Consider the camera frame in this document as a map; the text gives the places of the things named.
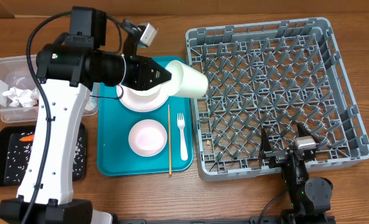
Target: fork handle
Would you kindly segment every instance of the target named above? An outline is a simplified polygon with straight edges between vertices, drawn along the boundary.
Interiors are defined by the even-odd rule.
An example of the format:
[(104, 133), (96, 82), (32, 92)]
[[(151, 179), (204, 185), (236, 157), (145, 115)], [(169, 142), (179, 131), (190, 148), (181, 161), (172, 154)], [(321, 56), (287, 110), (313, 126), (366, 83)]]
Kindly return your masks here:
[(189, 159), (187, 145), (185, 143), (184, 129), (180, 129), (180, 157), (182, 158), (183, 161)]

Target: gray dish rack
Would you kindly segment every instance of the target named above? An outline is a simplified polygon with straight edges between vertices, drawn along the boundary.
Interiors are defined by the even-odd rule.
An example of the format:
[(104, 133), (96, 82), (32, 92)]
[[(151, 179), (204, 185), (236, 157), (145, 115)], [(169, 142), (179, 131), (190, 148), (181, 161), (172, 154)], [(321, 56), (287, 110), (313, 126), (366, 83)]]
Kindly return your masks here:
[(280, 172), (260, 161), (261, 127), (274, 151), (294, 144), (296, 122), (320, 141), (309, 171), (369, 158), (369, 140), (332, 27), (325, 18), (190, 29), (187, 62), (208, 77), (192, 100), (204, 181)]

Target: fork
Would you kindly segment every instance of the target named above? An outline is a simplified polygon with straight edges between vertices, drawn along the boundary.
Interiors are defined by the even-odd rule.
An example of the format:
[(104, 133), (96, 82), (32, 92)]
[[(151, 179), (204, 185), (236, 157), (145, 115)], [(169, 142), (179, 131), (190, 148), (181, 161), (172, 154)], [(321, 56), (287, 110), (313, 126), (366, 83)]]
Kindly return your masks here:
[(177, 127), (180, 129), (180, 157), (183, 161), (186, 161), (189, 158), (189, 155), (187, 153), (187, 145), (185, 143), (185, 121), (183, 113), (177, 113)]

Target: pink plate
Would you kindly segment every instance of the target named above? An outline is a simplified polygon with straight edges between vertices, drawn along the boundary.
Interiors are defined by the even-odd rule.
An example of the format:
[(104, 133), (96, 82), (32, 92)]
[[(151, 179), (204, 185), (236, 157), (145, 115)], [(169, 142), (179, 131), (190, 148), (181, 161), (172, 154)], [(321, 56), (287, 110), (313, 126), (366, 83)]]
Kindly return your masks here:
[(135, 112), (150, 112), (161, 107), (168, 96), (161, 93), (161, 86), (155, 86), (148, 91), (136, 91), (128, 87), (120, 86), (116, 87), (116, 93), (118, 96), (121, 95), (123, 90), (122, 99), (120, 102), (127, 109)]
[(165, 148), (166, 141), (165, 128), (152, 119), (137, 122), (129, 132), (130, 148), (139, 156), (155, 156)]

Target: black speckled tray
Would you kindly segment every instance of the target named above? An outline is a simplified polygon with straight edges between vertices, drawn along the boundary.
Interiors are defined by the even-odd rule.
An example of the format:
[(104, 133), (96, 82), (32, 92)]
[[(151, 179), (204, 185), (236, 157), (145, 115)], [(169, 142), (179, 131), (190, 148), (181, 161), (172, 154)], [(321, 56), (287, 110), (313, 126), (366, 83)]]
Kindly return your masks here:
[[(6, 127), (0, 132), (0, 187), (20, 185), (32, 150), (32, 142), (20, 138), (35, 132), (35, 126)], [(72, 180), (80, 180), (86, 170), (86, 130), (80, 124), (77, 148), (73, 160)]]

